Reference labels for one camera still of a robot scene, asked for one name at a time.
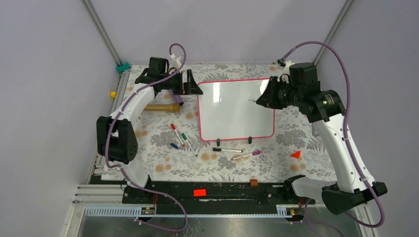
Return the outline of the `pink framed whiteboard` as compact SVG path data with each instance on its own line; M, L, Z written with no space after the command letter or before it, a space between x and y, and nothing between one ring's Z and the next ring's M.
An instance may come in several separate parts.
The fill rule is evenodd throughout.
M269 79L204 81L198 84L200 138L204 141L269 138L275 131L275 111L256 100Z

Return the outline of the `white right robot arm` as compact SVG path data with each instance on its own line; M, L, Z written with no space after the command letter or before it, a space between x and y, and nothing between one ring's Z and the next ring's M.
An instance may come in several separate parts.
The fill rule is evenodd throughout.
M347 111L333 90L323 91L317 68L309 62L280 61L283 72L270 77L256 103L269 109L297 107L318 133L332 161L336 180L322 181L296 175L284 181L283 196L296 203L301 198L321 201L339 215L388 192L365 167L345 124Z

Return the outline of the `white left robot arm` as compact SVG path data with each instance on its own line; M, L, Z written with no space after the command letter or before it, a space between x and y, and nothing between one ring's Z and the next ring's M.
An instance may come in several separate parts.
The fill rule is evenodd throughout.
M131 95L109 116L96 122L97 150L109 169L117 168L128 186L136 188L134 196L142 203L153 198L147 186L149 175L136 160L139 145L134 126L146 106L163 90L175 95L202 95L192 70L182 71L182 64L151 57L149 66L135 79Z

